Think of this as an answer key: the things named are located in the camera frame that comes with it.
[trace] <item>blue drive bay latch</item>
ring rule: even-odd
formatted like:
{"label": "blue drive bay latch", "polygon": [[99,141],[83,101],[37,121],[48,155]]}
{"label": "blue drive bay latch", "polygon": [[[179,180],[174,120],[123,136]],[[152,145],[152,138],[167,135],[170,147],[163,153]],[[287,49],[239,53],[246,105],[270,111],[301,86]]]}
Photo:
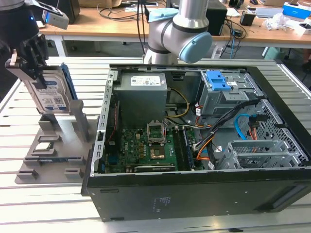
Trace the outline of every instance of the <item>blue drive bay latch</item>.
{"label": "blue drive bay latch", "polygon": [[225,76],[218,70],[211,70],[206,72],[206,78],[211,84],[213,91],[231,91],[231,87],[227,85]]}

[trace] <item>blue box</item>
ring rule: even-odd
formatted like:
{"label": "blue box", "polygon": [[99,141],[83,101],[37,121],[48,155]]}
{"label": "blue box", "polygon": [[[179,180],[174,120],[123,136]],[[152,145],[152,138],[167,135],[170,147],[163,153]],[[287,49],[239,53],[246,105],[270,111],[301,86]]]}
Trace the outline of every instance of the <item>blue box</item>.
{"label": "blue box", "polygon": [[284,15],[293,16],[296,18],[306,19],[311,14],[309,7],[290,5],[288,2],[284,3],[283,9]]}

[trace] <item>light blue robot joint cap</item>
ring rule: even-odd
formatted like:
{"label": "light blue robot joint cap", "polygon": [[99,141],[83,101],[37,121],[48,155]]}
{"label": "light blue robot joint cap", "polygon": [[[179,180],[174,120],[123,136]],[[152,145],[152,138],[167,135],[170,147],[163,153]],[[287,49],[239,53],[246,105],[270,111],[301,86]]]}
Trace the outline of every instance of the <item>light blue robot joint cap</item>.
{"label": "light blue robot joint cap", "polygon": [[149,14],[149,23],[173,18],[178,13],[178,9],[175,8],[158,8],[152,10]]}
{"label": "light blue robot joint cap", "polygon": [[196,63],[204,58],[212,45],[212,36],[208,32],[191,38],[179,53],[179,59],[186,63]]}

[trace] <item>white plastic bag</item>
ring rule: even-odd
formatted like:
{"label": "white plastic bag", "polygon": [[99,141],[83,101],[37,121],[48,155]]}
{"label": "white plastic bag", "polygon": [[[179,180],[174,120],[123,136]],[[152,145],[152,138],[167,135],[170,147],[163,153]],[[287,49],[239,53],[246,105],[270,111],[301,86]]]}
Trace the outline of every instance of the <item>white plastic bag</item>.
{"label": "white plastic bag", "polygon": [[283,13],[277,13],[273,16],[273,18],[268,18],[263,22],[263,25],[266,26],[268,30],[275,30],[275,29],[284,29],[286,22],[290,20],[290,18],[285,17]]}

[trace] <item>gray floor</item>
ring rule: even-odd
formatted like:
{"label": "gray floor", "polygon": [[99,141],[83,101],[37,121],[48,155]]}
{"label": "gray floor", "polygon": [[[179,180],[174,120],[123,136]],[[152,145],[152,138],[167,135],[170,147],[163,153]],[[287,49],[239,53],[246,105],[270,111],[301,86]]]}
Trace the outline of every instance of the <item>gray floor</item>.
{"label": "gray floor", "polygon": [[[69,56],[79,57],[142,57],[142,50],[140,43],[127,43],[123,45],[121,42],[100,42],[101,52],[95,52],[94,43],[91,41],[66,41]],[[262,52],[264,48],[261,47],[241,47],[237,52],[235,59],[263,59]],[[212,56],[213,48],[211,48],[206,56]],[[302,80],[305,73],[301,69],[303,64],[303,51],[292,50],[289,60],[284,60],[284,64],[300,79]],[[50,56],[57,56],[57,51],[54,48],[49,48]],[[222,58],[230,58],[230,54],[224,53]],[[15,79],[8,77],[7,72],[0,68],[0,100],[4,98],[6,93],[10,90],[15,82]],[[311,86],[311,75],[305,80],[307,87]]]}

